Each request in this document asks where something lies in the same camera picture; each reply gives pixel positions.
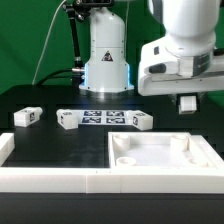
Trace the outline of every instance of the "blue light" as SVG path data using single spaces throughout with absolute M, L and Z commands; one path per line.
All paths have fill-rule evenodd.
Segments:
M 128 65 L 128 87 L 131 86 L 130 77 L 131 77 L 131 68 L 130 65 Z

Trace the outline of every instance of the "white tray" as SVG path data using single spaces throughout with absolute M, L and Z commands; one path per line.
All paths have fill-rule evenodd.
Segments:
M 111 168 L 221 168 L 221 157 L 202 136 L 189 133 L 109 133 Z

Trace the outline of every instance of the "small white cube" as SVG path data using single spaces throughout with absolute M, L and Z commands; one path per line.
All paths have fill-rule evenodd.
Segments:
M 182 96 L 180 98 L 179 114 L 193 114 L 197 111 L 196 96 Z
M 30 124 L 40 120 L 42 114 L 40 107 L 27 107 L 14 113 L 14 125 L 19 127 L 27 127 Z
M 142 111 L 140 111 L 140 110 L 128 110 L 126 112 L 126 115 L 127 115 L 129 124 L 132 124 L 133 123 L 133 117 L 137 113 L 142 113 Z
M 137 113 L 133 115 L 132 125 L 141 131 L 150 130 L 153 128 L 153 117 L 141 111 L 137 111 Z
M 58 123 L 66 130 L 78 128 L 78 117 L 71 110 L 57 111 Z

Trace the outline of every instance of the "white plastic part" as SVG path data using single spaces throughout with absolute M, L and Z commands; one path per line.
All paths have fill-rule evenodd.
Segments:
M 170 149 L 176 152 L 184 152 L 188 150 L 188 136 L 184 134 L 176 134 L 171 136 Z
M 193 114 L 195 111 L 197 111 L 196 96 L 181 96 L 179 114 Z
M 153 128 L 153 117 L 142 111 L 133 114 L 132 125 L 141 131 Z
M 167 50 L 184 57 L 212 51 L 219 10 L 220 0 L 163 0 Z
M 140 110 L 128 110 L 128 111 L 126 112 L 126 114 L 127 114 L 127 118 L 128 118 L 128 121 L 129 121 L 130 124 L 133 123 L 133 117 L 134 117 L 134 115 L 137 114 L 137 113 L 142 113 L 142 111 L 140 111 Z
M 19 127 L 27 127 L 38 120 L 43 110 L 40 107 L 27 107 L 14 113 L 14 125 Z
M 117 151 L 127 151 L 130 149 L 130 136 L 127 134 L 114 135 L 114 146 Z
M 71 110 L 58 110 L 57 111 L 58 123 L 65 129 L 76 129 L 78 128 L 78 117 Z
M 14 148 L 14 134 L 3 133 L 0 136 L 0 166 L 2 166 Z
M 152 1 L 148 2 L 149 9 L 153 12 Z M 224 57 L 212 55 L 220 2 L 220 0 L 162 1 L 161 10 L 166 35 L 142 48 L 138 72 L 138 91 L 141 95 L 224 89 Z M 154 54 L 155 47 L 159 47 L 159 54 Z M 194 77 L 194 57 L 201 57 L 204 54 L 210 55 L 210 59 L 201 64 L 205 72 L 201 76 Z M 162 74 L 150 74 L 149 67 L 158 64 L 164 64 L 166 71 Z M 196 75 L 200 74 L 200 66 L 198 69 Z
M 118 134 L 130 136 L 130 150 L 113 150 L 113 136 Z M 170 150 L 170 138 L 177 134 L 189 138 L 187 151 Z M 224 161 L 201 136 L 111 132 L 108 143 L 110 168 L 2 167 L 0 192 L 224 193 Z M 136 164 L 119 167 L 116 160 L 120 157 L 132 157 Z
M 129 83 L 129 65 L 124 57 L 125 24 L 107 8 L 91 10 L 91 58 L 85 65 L 85 83 L 80 89 L 119 93 L 134 87 Z

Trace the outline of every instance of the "cable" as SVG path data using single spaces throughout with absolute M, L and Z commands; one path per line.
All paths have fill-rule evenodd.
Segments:
M 72 79 L 74 79 L 74 78 L 80 78 L 80 76 L 78 76 L 78 75 L 55 76 L 55 77 L 47 78 L 46 80 L 44 80 L 44 82 L 46 82 L 46 81 L 49 80 L 49 79 L 70 79 L 70 80 L 72 80 Z
M 34 78 L 33 78 L 33 81 L 32 81 L 32 85 L 34 85 L 35 82 L 36 82 L 37 74 L 38 74 L 38 72 L 39 72 L 40 65 L 41 65 L 41 62 L 42 62 L 42 60 L 43 60 L 43 57 L 44 57 L 44 54 L 45 54 L 45 51 L 46 51 L 46 48 L 47 48 L 47 45 L 48 45 L 48 41 L 49 41 L 49 38 L 50 38 L 50 35 L 51 35 L 51 31 L 52 31 L 52 28 L 53 28 L 53 26 L 54 26 L 56 17 L 57 17 L 57 15 L 58 15 L 58 12 L 59 12 L 60 8 L 62 7 L 62 5 L 63 5 L 65 2 L 66 2 L 66 0 L 63 0 L 63 1 L 60 3 L 60 5 L 58 6 L 58 8 L 57 8 L 56 11 L 55 11 L 55 14 L 54 14 L 54 16 L 53 16 L 52 21 L 51 21 L 51 25 L 50 25 L 49 30 L 48 30 L 48 33 L 47 33 L 47 37 L 46 37 L 46 40 L 45 40 L 45 43 L 44 43 L 44 47 L 43 47 L 43 50 L 42 50 L 40 59 L 39 59 L 38 64 L 37 64 L 37 68 L 36 68 L 35 74 L 34 74 Z
M 65 73 L 65 72 L 72 72 L 71 68 L 67 68 L 67 69 L 62 69 L 62 70 L 58 70 L 56 72 L 51 73 L 50 75 L 46 76 L 45 78 L 41 79 L 36 86 L 41 86 L 46 80 L 53 78 L 55 75 L 61 74 L 61 73 Z

